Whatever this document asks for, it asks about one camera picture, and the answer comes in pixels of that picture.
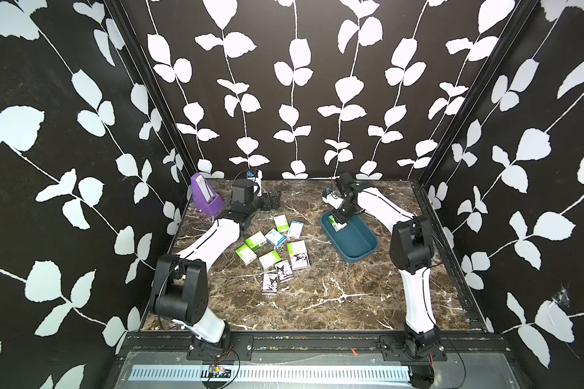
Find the green tissue pack front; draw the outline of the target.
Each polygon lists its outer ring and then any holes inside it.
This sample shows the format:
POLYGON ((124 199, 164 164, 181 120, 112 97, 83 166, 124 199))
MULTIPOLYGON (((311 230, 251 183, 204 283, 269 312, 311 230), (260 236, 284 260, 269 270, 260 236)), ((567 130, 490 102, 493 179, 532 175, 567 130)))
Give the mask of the green tissue pack front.
POLYGON ((343 230, 345 227, 347 227, 347 223, 339 223, 333 215, 329 216, 328 220, 335 232, 343 230))

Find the green tissue pack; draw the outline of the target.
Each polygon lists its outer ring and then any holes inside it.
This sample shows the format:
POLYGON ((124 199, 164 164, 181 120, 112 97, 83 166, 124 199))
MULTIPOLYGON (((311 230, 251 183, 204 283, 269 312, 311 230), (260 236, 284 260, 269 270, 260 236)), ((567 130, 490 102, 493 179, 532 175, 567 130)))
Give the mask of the green tissue pack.
POLYGON ((343 230, 345 227, 347 227, 347 223, 339 223, 333 215, 329 216, 328 220, 335 232, 343 230))
POLYGON ((235 251, 235 254, 237 254, 245 265, 248 265, 257 259, 256 253, 247 244, 240 246, 240 248, 235 251))
POLYGON ((279 215, 274 217, 274 223, 276 226, 276 230, 279 233, 283 233, 290 228, 290 225, 285 215, 279 215))
POLYGON ((246 245, 252 251, 256 251, 268 243, 265 235, 262 232, 257 232, 245 240, 246 245))
POLYGON ((274 268, 274 265, 282 260, 277 251, 269 251, 267 254, 259 257, 261 267, 264 271, 269 271, 274 268))

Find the light blue tissue pack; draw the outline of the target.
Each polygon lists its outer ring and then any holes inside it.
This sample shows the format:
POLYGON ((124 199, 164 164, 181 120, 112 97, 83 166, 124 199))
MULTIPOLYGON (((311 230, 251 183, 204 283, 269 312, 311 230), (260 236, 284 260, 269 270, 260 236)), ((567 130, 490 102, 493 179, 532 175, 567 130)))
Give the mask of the light blue tissue pack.
POLYGON ((269 230, 265 235, 266 240, 275 248, 281 247, 286 242, 286 237, 276 229, 269 230))
POLYGON ((303 232, 304 223, 300 221, 290 222, 290 228, 287 231, 287 238, 290 240, 299 240, 303 232))

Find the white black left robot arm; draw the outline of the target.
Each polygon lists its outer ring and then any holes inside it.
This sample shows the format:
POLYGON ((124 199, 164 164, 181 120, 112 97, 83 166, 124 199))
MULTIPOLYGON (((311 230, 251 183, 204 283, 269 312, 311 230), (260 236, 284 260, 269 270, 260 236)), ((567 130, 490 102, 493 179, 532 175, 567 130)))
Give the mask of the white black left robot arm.
POLYGON ((251 179, 234 181, 231 201, 216 215, 212 227, 187 249, 164 254, 157 261, 151 311, 159 319, 182 322, 197 340, 227 348, 230 324, 209 308, 208 271, 250 227, 257 212, 281 207, 281 197, 281 191, 264 192, 251 179))

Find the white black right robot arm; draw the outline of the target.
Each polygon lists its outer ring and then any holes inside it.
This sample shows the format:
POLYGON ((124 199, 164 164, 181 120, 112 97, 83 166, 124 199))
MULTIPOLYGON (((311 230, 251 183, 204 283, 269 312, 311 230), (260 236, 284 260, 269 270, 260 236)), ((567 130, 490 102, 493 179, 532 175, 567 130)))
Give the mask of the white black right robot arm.
POLYGON ((337 192, 325 191, 323 200, 334 208, 337 223, 343 225, 357 213, 366 212, 391 233, 389 257, 402 277, 407 306, 404 350, 410 358, 420 359, 440 338, 430 293, 435 254, 430 220, 405 211, 378 188, 355 181, 349 173, 336 178, 335 185, 337 192))

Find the teal plastic storage box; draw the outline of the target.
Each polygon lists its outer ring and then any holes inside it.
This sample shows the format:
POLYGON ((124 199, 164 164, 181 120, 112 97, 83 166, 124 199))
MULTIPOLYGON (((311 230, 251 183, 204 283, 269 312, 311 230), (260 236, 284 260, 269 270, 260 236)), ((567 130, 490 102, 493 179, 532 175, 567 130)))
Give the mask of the teal plastic storage box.
POLYGON ((348 220, 345 227, 336 230, 332 212, 326 212, 321 216, 321 227, 340 258, 347 264, 355 264, 378 249, 376 235, 357 216, 348 220))

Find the white card in holder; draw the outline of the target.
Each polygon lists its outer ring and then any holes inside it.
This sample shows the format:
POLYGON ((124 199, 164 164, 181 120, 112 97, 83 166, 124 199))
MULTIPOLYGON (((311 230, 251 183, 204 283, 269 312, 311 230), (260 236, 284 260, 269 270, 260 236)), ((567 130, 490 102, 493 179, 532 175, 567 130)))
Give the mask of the white card in holder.
POLYGON ((211 203, 213 201, 213 193, 210 191, 208 183, 201 174, 196 175, 195 182, 204 197, 204 201, 207 204, 211 203))

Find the purple plastic holder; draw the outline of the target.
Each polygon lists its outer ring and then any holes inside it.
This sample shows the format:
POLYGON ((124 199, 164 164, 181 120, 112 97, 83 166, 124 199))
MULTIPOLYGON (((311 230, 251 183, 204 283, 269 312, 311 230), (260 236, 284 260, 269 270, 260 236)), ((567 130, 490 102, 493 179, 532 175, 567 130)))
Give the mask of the purple plastic holder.
POLYGON ((191 176, 191 190, 196 210, 209 217, 216 217, 224 207, 222 197, 217 194, 207 180, 200 174, 191 176))

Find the black purple tissue pack front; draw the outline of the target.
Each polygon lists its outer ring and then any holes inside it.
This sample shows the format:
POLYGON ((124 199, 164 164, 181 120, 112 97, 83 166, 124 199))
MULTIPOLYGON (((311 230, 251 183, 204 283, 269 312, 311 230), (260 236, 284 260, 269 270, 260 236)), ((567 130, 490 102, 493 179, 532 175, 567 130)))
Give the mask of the black purple tissue pack front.
POLYGON ((263 275, 261 293, 263 295, 276 295, 278 291, 278 276, 274 273, 263 275))

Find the black front mounting rail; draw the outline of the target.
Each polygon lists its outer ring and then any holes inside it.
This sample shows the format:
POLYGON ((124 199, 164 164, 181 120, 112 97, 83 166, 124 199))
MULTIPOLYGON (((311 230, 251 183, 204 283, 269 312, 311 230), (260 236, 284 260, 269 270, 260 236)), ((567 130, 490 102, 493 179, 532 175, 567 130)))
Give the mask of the black front mounting rail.
POLYGON ((306 331, 259 332, 233 331, 222 342, 211 344, 198 340, 191 332, 130 332, 118 357, 131 352, 180 353, 188 360, 231 353, 243 361, 256 361, 259 352, 266 353, 343 353, 357 355, 379 353, 384 361, 425 363, 446 361, 449 353, 510 353, 507 341, 485 332, 447 331, 433 345, 415 351, 413 342, 403 331, 306 331))

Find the white perforated rail strip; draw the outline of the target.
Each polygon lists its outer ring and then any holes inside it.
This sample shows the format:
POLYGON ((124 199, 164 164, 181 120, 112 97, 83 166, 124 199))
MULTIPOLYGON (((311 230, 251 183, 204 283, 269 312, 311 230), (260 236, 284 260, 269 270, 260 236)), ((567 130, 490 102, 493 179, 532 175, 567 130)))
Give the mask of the white perforated rail strip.
POLYGON ((229 381, 277 383, 361 383, 388 384, 410 382, 406 366, 232 366, 231 379, 201 379, 203 365, 134 365, 128 379, 132 382, 210 382, 229 381))

